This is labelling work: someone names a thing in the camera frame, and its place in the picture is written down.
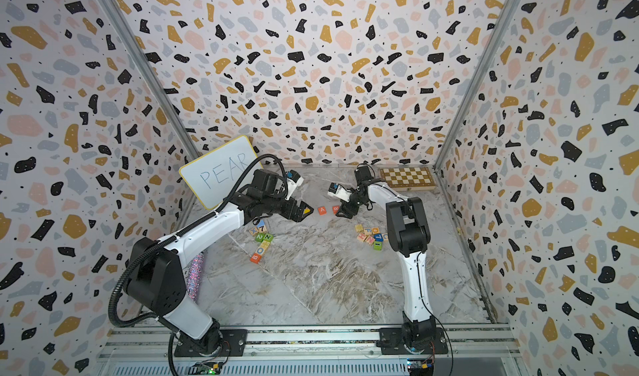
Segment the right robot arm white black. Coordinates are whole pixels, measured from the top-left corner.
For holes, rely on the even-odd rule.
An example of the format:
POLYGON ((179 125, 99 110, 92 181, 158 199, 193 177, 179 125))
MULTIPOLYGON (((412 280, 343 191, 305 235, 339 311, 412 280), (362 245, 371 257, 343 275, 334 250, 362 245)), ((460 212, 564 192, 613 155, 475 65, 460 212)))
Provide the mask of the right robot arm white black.
POLYGON ((329 185, 329 196, 341 202, 337 216, 351 219, 361 206, 385 209, 388 242, 399 258, 404 283, 402 345, 413 353, 432 349, 438 340, 439 320, 428 292, 426 257, 431 233, 424 205, 421 199, 404 196, 375 178, 368 165, 357 167, 354 174, 355 188, 336 182, 329 185))

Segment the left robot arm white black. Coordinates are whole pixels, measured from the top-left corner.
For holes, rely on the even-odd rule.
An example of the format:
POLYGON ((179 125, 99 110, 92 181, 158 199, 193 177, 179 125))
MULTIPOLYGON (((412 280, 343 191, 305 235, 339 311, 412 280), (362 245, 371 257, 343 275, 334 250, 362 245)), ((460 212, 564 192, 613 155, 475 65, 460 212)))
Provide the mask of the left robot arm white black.
POLYGON ((111 293, 110 322, 124 328, 157 319, 197 354, 218 353, 221 326, 189 296, 183 271, 216 241, 263 216, 304 221, 313 210, 292 196, 303 182, 296 171, 258 169, 250 183, 233 187, 216 209, 197 221, 161 239, 141 238, 111 293))

